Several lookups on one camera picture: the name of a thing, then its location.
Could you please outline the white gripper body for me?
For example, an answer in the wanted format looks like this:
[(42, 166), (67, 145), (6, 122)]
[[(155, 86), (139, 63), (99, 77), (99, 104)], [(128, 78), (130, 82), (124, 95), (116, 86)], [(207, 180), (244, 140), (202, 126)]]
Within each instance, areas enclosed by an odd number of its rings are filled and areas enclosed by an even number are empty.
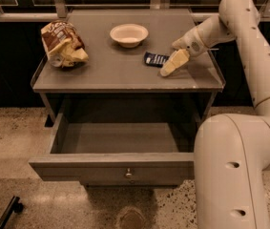
[(186, 50), (191, 57), (198, 57), (211, 48), (210, 35), (210, 30), (199, 25), (193, 27), (179, 39), (174, 41), (172, 46), (175, 50)]

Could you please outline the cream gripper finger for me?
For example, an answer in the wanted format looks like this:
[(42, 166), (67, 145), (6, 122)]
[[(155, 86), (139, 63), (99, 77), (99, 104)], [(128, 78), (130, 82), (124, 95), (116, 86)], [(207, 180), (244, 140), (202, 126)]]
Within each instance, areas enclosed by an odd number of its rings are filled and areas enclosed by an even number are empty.
[(190, 59), (190, 54), (185, 49), (174, 51), (169, 59), (163, 64), (160, 69), (160, 74), (163, 77), (169, 76), (176, 69), (185, 65)]

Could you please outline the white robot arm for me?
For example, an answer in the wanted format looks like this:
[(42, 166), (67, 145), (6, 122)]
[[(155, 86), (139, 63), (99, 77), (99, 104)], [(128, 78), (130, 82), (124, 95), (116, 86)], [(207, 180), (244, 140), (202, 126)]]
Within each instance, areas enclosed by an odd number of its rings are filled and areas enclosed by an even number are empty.
[(221, 0), (218, 14), (173, 43), (196, 57), (236, 41), (254, 114), (218, 114), (198, 128), (194, 170), (198, 229), (270, 229), (262, 173), (270, 170), (270, 45), (253, 0)]

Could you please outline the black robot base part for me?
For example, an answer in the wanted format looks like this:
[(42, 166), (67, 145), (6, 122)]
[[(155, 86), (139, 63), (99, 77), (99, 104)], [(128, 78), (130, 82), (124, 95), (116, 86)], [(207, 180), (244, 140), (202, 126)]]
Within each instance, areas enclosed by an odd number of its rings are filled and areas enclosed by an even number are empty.
[(23, 209), (24, 205), (20, 202), (20, 197), (13, 196), (0, 218), (0, 229), (5, 228), (5, 225), (13, 213), (20, 214)]

